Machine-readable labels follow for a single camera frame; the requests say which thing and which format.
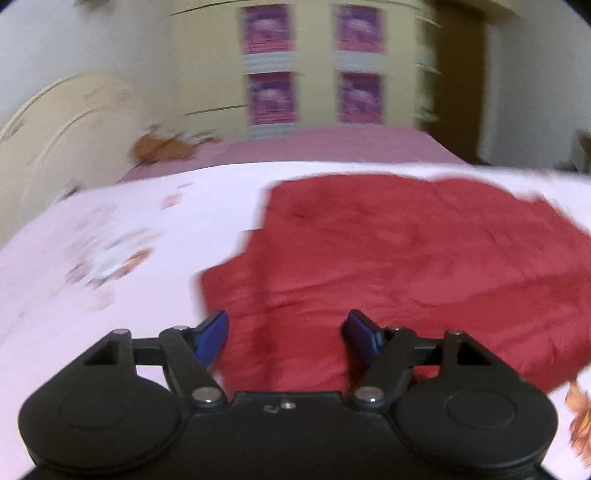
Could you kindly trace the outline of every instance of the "white bedsheet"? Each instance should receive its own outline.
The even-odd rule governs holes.
[[[203,318],[191,279],[240,249],[243,232],[259,224],[270,184],[369,171],[475,177],[520,196],[543,195],[591,230],[591,183],[584,177],[469,166],[242,164],[83,192],[51,207],[0,251],[0,478],[19,478],[32,466],[18,434],[20,405],[79,353],[115,328],[131,329],[134,337],[155,336]],[[178,204],[162,209],[163,202]],[[66,280],[81,259],[108,270],[143,248],[152,249],[147,260],[99,288],[87,279]],[[142,374],[163,381],[153,369]],[[590,473],[571,476],[555,465],[562,464],[556,459],[564,448],[562,434],[548,457],[554,473],[566,480],[587,478]]]

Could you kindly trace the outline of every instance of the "pink bedsheet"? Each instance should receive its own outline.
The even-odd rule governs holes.
[[[190,160],[140,165],[122,181],[161,177],[216,165],[290,160],[465,164],[424,132],[367,125],[316,128],[277,140],[205,144]]]

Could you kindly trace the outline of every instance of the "shelf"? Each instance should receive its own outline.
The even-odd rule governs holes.
[[[441,28],[441,24],[435,22],[435,20],[431,20],[430,18],[417,17],[417,20],[419,20],[421,22],[425,22],[426,24],[432,25],[434,27]]]
[[[423,65],[422,63],[416,63],[415,67],[418,69],[423,70],[424,72],[434,73],[435,75],[441,75],[441,72],[434,67],[430,67],[429,65]]]

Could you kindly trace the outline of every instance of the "circular mount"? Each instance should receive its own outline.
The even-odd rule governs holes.
[[[556,411],[543,393],[498,374],[474,386],[446,377],[424,381],[392,413],[412,450],[463,471],[506,471],[539,462],[557,428]]]
[[[120,472],[165,449],[181,426],[174,396],[141,377],[113,390],[72,393],[49,382],[33,394],[18,423],[35,462],[86,475]]]

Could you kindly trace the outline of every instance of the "wardrobe door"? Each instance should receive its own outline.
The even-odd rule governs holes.
[[[183,114],[246,104],[234,3],[174,15]]]

